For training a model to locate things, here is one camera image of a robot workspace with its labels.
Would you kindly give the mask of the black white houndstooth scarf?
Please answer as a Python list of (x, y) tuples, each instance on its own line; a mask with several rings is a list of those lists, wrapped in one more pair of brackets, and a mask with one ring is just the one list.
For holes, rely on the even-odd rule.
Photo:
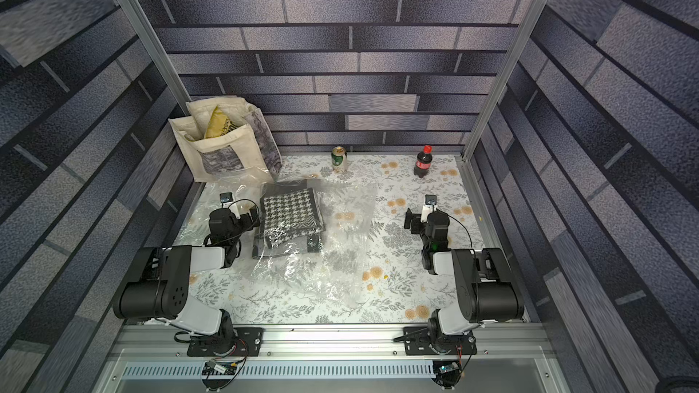
[(312, 188), (267, 195), (261, 199), (261, 230), (269, 249), (276, 249), (295, 238), (315, 236), (325, 229)]

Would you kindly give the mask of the clear plastic vacuum bag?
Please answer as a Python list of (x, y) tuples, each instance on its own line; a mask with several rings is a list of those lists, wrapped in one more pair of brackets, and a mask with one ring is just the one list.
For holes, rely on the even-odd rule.
[(176, 242), (226, 249), (251, 280), (335, 284), (364, 266), (376, 198), (362, 182), (230, 176), (205, 186)]

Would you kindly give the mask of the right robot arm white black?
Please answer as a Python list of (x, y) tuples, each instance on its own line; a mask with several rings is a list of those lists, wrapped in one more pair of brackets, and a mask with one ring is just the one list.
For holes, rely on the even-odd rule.
[(423, 268), (433, 276), (452, 278), (456, 289), (456, 301), (433, 311), (427, 327), (398, 338), (407, 352), (430, 349), (451, 355), (466, 350), (472, 355), (476, 352), (475, 329), (485, 322), (507, 322), (524, 314), (524, 298), (502, 250), (451, 249), (450, 222), (447, 213), (434, 207), (424, 207), (420, 214), (405, 213), (404, 228), (422, 240)]

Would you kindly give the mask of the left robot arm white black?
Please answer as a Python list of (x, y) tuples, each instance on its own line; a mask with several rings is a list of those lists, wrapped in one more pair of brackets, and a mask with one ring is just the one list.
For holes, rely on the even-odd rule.
[(238, 332), (230, 315), (189, 296), (192, 274), (228, 269), (240, 256), (242, 236), (260, 225), (254, 201), (248, 212), (236, 214), (238, 203), (209, 214), (209, 234), (202, 246), (143, 247), (134, 257), (112, 300), (117, 318), (156, 320), (189, 337), (190, 357), (229, 356), (238, 348)]

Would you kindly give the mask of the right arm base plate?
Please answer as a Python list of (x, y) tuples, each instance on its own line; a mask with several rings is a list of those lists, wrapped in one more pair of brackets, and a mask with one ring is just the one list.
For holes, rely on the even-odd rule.
[(447, 336), (438, 333), (435, 338), (427, 327), (405, 327), (402, 335), (393, 339), (404, 345), (408, 356), (471, 356), (478, 353), (476, 338), (469, 331), (467, 334)]

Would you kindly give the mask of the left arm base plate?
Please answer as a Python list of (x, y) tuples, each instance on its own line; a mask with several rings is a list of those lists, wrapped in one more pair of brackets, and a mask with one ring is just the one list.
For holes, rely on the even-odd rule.
[(191, 336), (187, 356), (191, 358), (257, 357), (265, 329), (233, 327), (215, 336)]

